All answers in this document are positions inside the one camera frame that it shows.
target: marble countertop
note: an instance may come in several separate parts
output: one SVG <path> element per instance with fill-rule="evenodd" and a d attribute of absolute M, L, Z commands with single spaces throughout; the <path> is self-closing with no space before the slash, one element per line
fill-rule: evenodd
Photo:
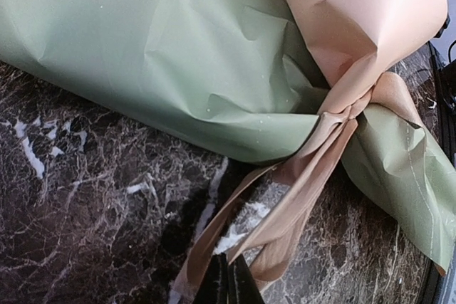
<path fill-rule="evenodd" d="M 428 58 L 393 70 L 436 133 Z M 0 303 L 172 303 L 195 236 L 251 169 L 0 64 Z M 265 179 L 250 208 L 284 191 Z M 411 304 L 427 266 L 338 167 L 264 298 Z"/>

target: peach wrapping paper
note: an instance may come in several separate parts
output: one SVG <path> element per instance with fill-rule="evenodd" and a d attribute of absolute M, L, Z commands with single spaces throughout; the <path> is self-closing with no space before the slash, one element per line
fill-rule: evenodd
<path fill-rule="evenodd" d="M 263 246 L 251 264 L 260 288 L 286 271 L 309 214 L 358 126 L 356 117 L 368 103 L 378 103 L 410 124 L 423 126 L 404 82 L 385 70 L 438 32 L 446 19 L 446 0 L 287 2 L 331 90 L 304 146 L 285 163 L 247 176 L 211 221 L 175 282 L 181 292 L 183 286 L 199 286 L 236 198 L 263 173 L 276 169 L 277 180 L 291 188 L 260 225 L 228 252 L 233 261 L 243 251 Z"/>

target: dark cable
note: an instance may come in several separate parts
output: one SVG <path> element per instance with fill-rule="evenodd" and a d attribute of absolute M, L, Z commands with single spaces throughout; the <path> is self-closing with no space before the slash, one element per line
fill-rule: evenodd
<path fill-rule="evenodd" d="M 448 63 L 451 63 L 452 60 L 451 60 L 451 49 L 453 48 L 453 46 L 456 46 L 456 41 L 454 41 L 453 43 L 450 44 L 450 47 L 448 48 Z"/>

